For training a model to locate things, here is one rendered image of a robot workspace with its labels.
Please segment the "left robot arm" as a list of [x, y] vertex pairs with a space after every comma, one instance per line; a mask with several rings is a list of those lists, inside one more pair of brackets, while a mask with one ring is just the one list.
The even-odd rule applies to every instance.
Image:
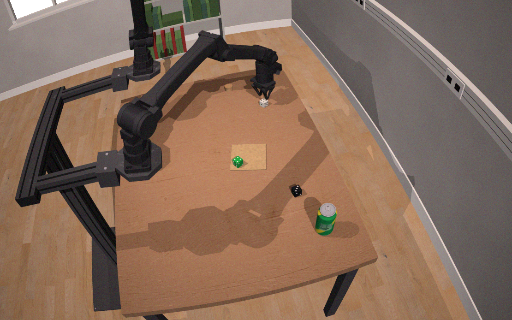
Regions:
[[148, 48], [154, 45], [153, 27], [145, 17], [144, 0], [130, 0], [134, 29], [129, 30], [130, 50], [134, 50], [133, 76], [153, 73], [153, 57]]

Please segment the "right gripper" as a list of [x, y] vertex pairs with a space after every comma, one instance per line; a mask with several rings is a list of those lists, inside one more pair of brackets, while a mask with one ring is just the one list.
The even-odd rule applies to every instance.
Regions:
[[[250, 82], [253, 82], [251, 86], [255, 89], [257, 94], [261, 96], [264, 95], [264, 98], [267, 100], [270, 97], [271, 92], [273, 91], [276, 82], [273, 80], [268, 83], [268, 73], [259, 74], [256, 72], [256, 76], [250, 79]], [[260, 89], [260, 92], [257, 90]], [[269, 91], [269, 92], [268, 92]], [[267, 96], [268, 92], [268, 96]]]

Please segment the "green die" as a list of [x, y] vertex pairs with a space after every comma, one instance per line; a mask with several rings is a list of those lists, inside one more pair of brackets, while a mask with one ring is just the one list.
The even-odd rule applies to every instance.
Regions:
[[232, 160], [232, 164], [235, 165], [235, 167], [239, 168], [243, 165], [243, 159], [237, 156]]

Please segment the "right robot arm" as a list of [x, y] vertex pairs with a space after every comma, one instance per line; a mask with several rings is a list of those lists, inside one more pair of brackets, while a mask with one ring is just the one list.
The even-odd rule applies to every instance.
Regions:
[[161, 109], [206, 58], [222, 63], [235, 61], [235, 58], [256, 59], [256, 72], [259, 74], [269, 72], [268, 83], [274, 80], [274, 74], [281, 72], [276, 51], [259, 45], [227, 44], [221, 35], [200, 31], [199, 38], [193, 46], [178, 59], [152, 89], [140, 99], [135, 97], [119, 110], [117, 124], [121, 127], [120, 135], [124, 143], [126, 174], [151, 171], [151, 140], [149, 138], [163, 116]]

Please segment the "black die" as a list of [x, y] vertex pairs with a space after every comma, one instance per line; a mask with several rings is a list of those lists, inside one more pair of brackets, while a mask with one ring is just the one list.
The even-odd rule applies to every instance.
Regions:
[[294, 197], [298, 197], [302, 195], [302, 188], [300, 188], [299, 185], [291, 187], [291, 193], [294, 195]]

